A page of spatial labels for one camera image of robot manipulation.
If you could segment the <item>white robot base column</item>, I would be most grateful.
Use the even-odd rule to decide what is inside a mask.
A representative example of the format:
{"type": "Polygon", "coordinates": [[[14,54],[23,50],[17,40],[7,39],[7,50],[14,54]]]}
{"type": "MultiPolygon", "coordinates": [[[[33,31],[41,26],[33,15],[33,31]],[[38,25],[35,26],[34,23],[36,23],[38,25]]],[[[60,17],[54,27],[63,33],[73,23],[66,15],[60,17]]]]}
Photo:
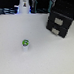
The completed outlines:
{"type": "Polygon", "coordinates": [[[20,0],[19,13],[27,14],[28,12],[30,12],[29,0],[20,0]]]}

